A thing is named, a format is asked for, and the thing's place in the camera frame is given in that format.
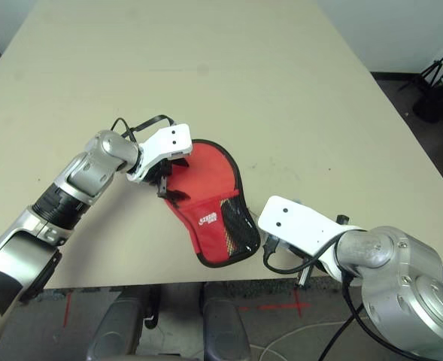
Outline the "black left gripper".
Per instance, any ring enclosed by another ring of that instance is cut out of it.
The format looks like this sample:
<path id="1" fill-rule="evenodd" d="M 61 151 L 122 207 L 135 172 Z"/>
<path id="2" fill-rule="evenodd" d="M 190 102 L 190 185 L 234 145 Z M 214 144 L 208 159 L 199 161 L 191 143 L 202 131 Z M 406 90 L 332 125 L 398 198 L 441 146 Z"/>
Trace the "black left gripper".
<path id="1" fill-rule="evenodd" d="M 179 190 L 168 190 L 168 177 L 172 173 L 172 166 L 189 167 L 185 158 L 180 159 L 162 159 L 149 169 L 145 176 L 145 182 L 151 186 L 157 187 L 158 197 L 166 200 L 184 200 L 188 195 Z"/>

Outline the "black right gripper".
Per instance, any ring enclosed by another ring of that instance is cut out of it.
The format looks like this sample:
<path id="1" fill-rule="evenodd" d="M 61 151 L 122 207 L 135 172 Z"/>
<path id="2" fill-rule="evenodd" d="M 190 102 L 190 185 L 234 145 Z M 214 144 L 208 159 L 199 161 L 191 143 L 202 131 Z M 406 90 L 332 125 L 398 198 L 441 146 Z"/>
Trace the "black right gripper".
<path id="1" fill-rule="evenodd" d="M 287 251 L 289 251 L 293 255 L 296 255 L 298 258 L 301 258 L 302 263 L 308 261 L 310 258 L 309 255 L 305 254 L 303 251 L 299 250 L 298 248 L 294 247 L 293 245 L 286 243 L 285 241 L 281 241 L 280 246 L 282 246 L 282 248 L 286 249 Z M 301 289 L 307 288 L 308 279 L 311 276 L 313 268 L 314 268 L 314 266 L 310 265 L 309 267 L 304 268 L 302 271 L 300 271 L 298 273 L 297 280 L 298 280 L 298 287 L 299 288 L 301 288 Z"/>

